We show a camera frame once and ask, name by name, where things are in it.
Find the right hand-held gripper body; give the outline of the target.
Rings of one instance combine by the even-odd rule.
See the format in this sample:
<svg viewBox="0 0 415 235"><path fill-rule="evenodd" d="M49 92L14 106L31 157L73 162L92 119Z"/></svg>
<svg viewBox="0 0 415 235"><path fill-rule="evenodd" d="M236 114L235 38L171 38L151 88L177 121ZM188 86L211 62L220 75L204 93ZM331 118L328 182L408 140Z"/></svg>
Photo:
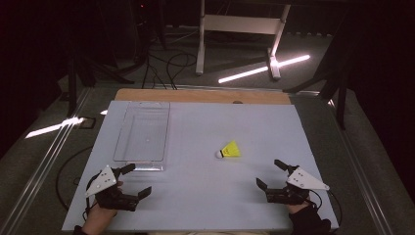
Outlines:
<svg viewBox="0 0 415 235"><path fill-rule="evenodd" d="M265 197L268 203L301 205L307 201L310 191L330 190L327 184L299 166L281 166L281 169L288 172L286 186L283 189L271 189L265 186Z"/></svg>

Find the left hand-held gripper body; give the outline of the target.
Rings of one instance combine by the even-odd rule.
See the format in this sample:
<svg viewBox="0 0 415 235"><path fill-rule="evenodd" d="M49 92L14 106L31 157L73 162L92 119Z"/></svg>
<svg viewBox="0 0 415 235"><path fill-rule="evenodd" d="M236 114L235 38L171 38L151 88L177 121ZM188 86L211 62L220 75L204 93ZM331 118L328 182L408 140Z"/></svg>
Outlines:
<svg viewBox="0 0 415 235"><path fill-rule="evenodd" d="M125 195L118 189L118 178L121 175L119 168L106 165L98 174L94 175L87 184L85 198L86 210L92 208L89 198L95 197L101 208L134 212L139 203L137 196Z"/></svg>

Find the clear plastic container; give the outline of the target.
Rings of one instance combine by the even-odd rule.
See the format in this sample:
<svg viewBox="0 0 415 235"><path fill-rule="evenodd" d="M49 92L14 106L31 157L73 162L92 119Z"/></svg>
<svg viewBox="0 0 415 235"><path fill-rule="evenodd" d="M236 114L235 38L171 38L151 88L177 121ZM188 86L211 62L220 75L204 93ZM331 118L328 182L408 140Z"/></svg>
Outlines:
<svg viewBox="0 0 415 235"><path fill-rule="evenodd" d="M114 161L135 164L135 171L163 171L169 113L168 102L129 102Z"/></svg>

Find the yellow shuttlecock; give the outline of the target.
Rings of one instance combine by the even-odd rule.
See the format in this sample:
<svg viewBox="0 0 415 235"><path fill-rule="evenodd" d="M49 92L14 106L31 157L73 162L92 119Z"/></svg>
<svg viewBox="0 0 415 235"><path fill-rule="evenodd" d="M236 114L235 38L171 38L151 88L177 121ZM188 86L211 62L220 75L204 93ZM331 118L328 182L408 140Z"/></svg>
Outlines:
<svg viewBox="0 0 415 235"><path fill-rule="evenodd" d="M219 159L222 158L237 158L241 156L239 146L235 140L230 141L220 150L215 153L215 156Z"/></svg>

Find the person's right hand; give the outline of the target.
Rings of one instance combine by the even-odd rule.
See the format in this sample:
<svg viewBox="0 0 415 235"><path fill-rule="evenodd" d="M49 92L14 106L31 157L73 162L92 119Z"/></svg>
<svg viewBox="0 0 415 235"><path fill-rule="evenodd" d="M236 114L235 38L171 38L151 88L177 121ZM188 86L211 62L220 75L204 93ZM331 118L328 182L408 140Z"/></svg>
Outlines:
<svg viewBox="0 0 415 235"><path fill-rule="evenodd" d="M305 210L305 209L311 207L312 205L313 205L313 203L308 202L308 201L304 201L300 205L287 205L287 209L288 209L289 214L295 214L295 213L298 213L302 210Z"/></svg>

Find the person's left hand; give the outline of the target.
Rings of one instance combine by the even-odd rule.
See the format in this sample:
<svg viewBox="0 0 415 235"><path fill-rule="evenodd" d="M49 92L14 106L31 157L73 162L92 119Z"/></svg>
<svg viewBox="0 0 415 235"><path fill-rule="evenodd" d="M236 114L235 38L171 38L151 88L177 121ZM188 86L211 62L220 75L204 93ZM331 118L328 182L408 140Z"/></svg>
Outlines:
<svg viewBox="0 0 415 235"><path fill-rule="evenodd" d="M117 210L101 208L98 203L94 203L94 206L87 215L84 225L96 228L101 234L111 224L116 215Z"/></svg>

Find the floor socket plate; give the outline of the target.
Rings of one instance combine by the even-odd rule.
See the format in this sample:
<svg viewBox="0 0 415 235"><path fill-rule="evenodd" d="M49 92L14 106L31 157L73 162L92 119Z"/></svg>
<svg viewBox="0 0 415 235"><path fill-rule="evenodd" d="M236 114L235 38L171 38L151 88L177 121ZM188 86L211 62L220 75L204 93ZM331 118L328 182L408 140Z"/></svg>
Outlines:
<svg viewBox="0 0 415 235"><path fill-rule="evenodd" d="M92 129L96 123L94 117L81 117L79 120L80 123L77 125L79 129Z"/></svg>

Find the black metal stand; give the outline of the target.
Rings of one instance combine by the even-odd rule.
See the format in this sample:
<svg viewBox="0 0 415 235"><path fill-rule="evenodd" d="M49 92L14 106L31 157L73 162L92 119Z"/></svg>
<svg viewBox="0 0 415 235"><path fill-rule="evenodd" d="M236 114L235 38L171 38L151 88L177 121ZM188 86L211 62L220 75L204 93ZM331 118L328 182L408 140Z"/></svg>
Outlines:
<svg viewBox="0 0 415 235"><path fill-rule="evenodd" d="M347 60L348 53L326 52L311 79L292 88L284 89L284 92L299 93L304 88L325 80L325 84L319 91L318 97L321 100L330 101L338 93L336 121L341 129L345 129Z"/></svg>
<svg viewBox="0 0 415 235"><path fill-rule="evenodd" d="M103 75L122 84L132 84L131 80L121 77L115 71L95 62L94 60L82 55L74 50L69 54L68 60L68 92L67 100L69 101L68 116L75 114L76 108L80 104L77 95L77 81L86 86L93 87L96 83L94 72L98 71Z"/></svg>

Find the wooden board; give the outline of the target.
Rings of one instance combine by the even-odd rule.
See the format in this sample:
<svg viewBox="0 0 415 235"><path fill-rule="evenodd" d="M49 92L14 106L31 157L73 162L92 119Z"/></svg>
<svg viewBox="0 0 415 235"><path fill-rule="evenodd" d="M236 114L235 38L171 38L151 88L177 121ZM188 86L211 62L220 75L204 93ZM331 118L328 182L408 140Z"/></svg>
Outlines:
<svg viewBox="0 0 415 235"><path fill-rule="evenodd" d="M161 101L223 104L290 105L289 96L277 91L119 89L116 101Z"/></svg>

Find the metal floor rail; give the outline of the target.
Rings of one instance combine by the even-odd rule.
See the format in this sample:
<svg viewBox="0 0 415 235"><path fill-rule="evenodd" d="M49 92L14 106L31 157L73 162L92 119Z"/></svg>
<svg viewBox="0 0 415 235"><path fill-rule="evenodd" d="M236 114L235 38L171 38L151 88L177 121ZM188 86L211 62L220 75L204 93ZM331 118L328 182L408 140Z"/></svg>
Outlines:
<svg viewBox="0 0 415 235"><path fill-rule="evenodd" d="M334 122L338 126L338 131L340 132L342 141L346 147L347 160L349 161L351 171L361 192L362 198L366 204L366 208L368 209L372 220L374 221L378 234L393 235L391 225L386 218L386 215L380 205L378 197L373 190L373 187L370 185L370 181L365 174L364 168L358 160L358 157L352 148L346 132L338 124L336 118L337 110L334 101L325 101L325 104L327 104L331 110Z"/></svg>
<svg viewBox="0 0 415 235"><path fill-rule="evenodd" d="M9 213L7 219L0 227L0 235L15 235L18 227L22 223L29 207L31 206L34 198L40 190L44 180L46 179L49 171L51 170L58 155L61 153L71 131L75 126L75 119L79 116L81 109L84 106L85 101L90 95L92 88L83 88L79 97L77 98L74 111L69 117L63 120L60 124L58 133L50 145L48 151L43 156L40 164L35 169L34 173L28 179L23 191L19 195L13 209Z"/></svg>

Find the white table frame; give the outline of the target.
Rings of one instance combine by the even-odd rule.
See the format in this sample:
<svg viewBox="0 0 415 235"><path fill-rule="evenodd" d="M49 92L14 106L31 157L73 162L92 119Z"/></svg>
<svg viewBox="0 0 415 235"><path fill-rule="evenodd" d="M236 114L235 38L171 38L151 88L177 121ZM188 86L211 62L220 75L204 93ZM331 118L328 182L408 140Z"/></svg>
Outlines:
<svg viewBox="0 0 415 235"><path fill-rule="evenodd" d="M206 0L201 0L199 49L196 62L196 75L202 75L205 67L205 34L207 31L239 32L273 35L272 46L267 50L267 67L273 79L280 79L280 64L276 52L287 22L291 6L286 4L279 19L221 16L206 14Z"/></svg>

